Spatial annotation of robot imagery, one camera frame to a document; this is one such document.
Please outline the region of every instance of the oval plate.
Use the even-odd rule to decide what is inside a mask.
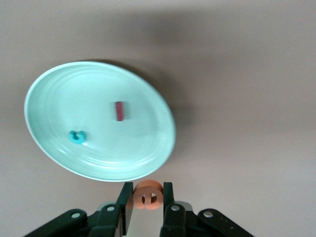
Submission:
[[[90,179],[144,177],[165,163],[175,143],[173,116],[161,95],[110,64],[74,62],[48,70],[30,87],[24,112],[37,145],[62,167]],[[84,131],[86,140],[72,142],[70,131]]]

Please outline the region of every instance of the silver bolt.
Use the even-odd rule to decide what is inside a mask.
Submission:
[[[107,211],[113,211],[114,209],[115,209],[115,207],[109,206],[109,207],[107,208]]]
[[[206,218],[212,218],[212,217],[213,217],[213,213],[210,212],[210,211],[205,211],[205,212],[203,213],[203,215],[204,215]]]
[[[173,205],[173,206],[171,207],[171,210],[173,210],[173,211],[178,211],[178,210],[180,210],[180,207],[177,206],[177,205]]]
[[[78,217],[80,217],[80,213],[78,213],[78,212],[71,215],[71,218],[73,218],[73,219],[76,219]]]

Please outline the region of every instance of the turquoise plate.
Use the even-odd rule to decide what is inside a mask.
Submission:
[[[24,105],[37,145],[81,176],[120,182],[144,177],[169,158],[172,113],[139,76],[98,62],[52,68],[30,87]]]

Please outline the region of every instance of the gray surface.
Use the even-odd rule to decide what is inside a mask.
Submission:
[[[44,71],[112,59],[149,75],[174,112],[175,150],[147,178],[255,236],[316,236],[315,10],[315,0],[1,0],[0,235],[116,199],[122,183],[55,164],[23,117]],[[161,209],[135,210],[128,236],[158,236],[161,224]]]

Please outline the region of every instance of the small red rectangular object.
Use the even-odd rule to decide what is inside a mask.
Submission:
[[[115,102],[115,110],[117,112],[117,121],[123,121],[123,104],[118,101]]]

